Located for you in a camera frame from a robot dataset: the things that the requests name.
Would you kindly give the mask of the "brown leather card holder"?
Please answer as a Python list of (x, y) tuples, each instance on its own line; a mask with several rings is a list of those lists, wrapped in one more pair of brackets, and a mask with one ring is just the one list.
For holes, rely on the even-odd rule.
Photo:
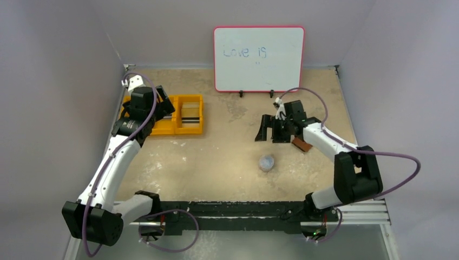
[(299, 137), (295, 137), (292, 141), (291, 144), (295, 146), (297, 149), (302, 151), (303, 153), (307, 153), (313, 146), (304, 140), (300, 139)]

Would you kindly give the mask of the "yellow three-compartment plastic bin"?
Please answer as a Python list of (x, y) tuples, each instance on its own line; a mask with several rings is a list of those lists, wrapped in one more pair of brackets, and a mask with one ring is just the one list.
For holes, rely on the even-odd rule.
[(119, 121), (111, 135), (130, 135), (140, 126), (150, 111), (154, 111), (151, 136), (199, 135), (204, 131), (204, 101), (202, 95), (172, 95), (162, 98), (144, 88), (143, 93), (132, 93), (123, 100)]

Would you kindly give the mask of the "small clear plastic cup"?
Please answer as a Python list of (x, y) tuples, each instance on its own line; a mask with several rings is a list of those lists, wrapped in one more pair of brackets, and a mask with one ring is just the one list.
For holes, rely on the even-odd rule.
[(272, 155), (262, 155), (259, 158), (258, 167), (263, 172), (269, 172), (274, 167), (274, 157)]

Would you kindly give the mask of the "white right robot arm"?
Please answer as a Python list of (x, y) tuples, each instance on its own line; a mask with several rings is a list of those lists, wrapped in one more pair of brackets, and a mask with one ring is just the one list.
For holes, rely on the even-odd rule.
[(317, 220), (325, 210), (347, 205), (376, 195), (383, 189), (381, 174), (373, 149), (348, 144), (328, 132), (322, 121), (308, 117), (299, 100), (284, 103), (276, 98), (275, 115), (264, 114), (255, 141), (266, 141), (271, 129), (273, 143), (291, 143), (302, 152), (318, 149), (333, 164), (333, 184), (305, 196), (303, 211), (310, 220)]

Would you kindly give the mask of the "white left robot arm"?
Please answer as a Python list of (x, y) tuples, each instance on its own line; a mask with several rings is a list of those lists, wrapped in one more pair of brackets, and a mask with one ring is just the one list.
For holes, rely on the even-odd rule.
[(175, 112), (162, 86), (136, 87), (122, 107), (95, 175), (75, 202), (67, 201), (62, 207), (72, 237), (107, 246), (114, 245), (124, 226), (134, 220), (144, 217), (153, 222), (160, 218), (156, 193), (137, 191), (121, 204), (114, 201), (130, 163), (155, 123)]

